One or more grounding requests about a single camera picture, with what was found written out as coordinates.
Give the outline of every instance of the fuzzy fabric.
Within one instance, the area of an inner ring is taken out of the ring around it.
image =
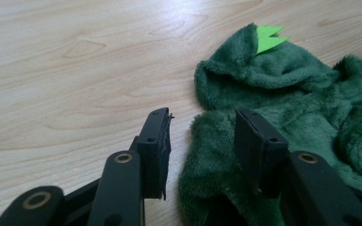
[[[233,152],[236,107],[254,109],[291,152],[321,155],[362,190],[362,60],[347,56],[330,68],[290,42],[256,51],[256,26],[249,24],[196,69],[196,95],[207,112],[192,123],[178,187],[191,225],[203,225],[223,195],[249,225],[283,224],[278,200],[255,197],[242,175]]]

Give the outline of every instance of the green fleece costume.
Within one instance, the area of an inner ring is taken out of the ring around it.
[[[196,95],[206,113],[195,118],[179,178],[179,202],[191,225],[203,225],[214,198],[225,195],[249,225],[282,225],[278,200],[251,194],[233,153],[238,106],[260,113],[289,150],[324,157],[343,181],[362,190],[362,60],[334,68],[283,42],[257,54],[250,24],[202,61]]]

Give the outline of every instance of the wooden floor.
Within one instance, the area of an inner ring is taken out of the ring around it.
[[[147,225],[187,225],[177,207],[189,125],[203,112],[193,74],[249,23],[327,65],[362,58],[362,1],[0,0],[0,214],[35,186],[69,192],[127,150],[149,112],[175,115],[168,200],[147,200]]]

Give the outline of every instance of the green fur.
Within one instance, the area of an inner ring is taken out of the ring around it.
[[[362,60],[347,56],[329,68],[289,42],[257,55],[255,30],[243,27],[196,69],[196,95],[207,112],[191,126],[178,192],[192,225],[205,222],[221,194],[250,225],[283,224],[278,201],[250,193],[232,151],[237,106],[262,114],[290,151],[320,154],[362,190]]]

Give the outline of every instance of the green felt spike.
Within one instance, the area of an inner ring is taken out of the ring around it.
[[[257,54],[260,54],[266,50],[269,50],[282,42],[289,39],[289,37],[274,37],[282,30],[283,26],[258,26],[257,33]]]

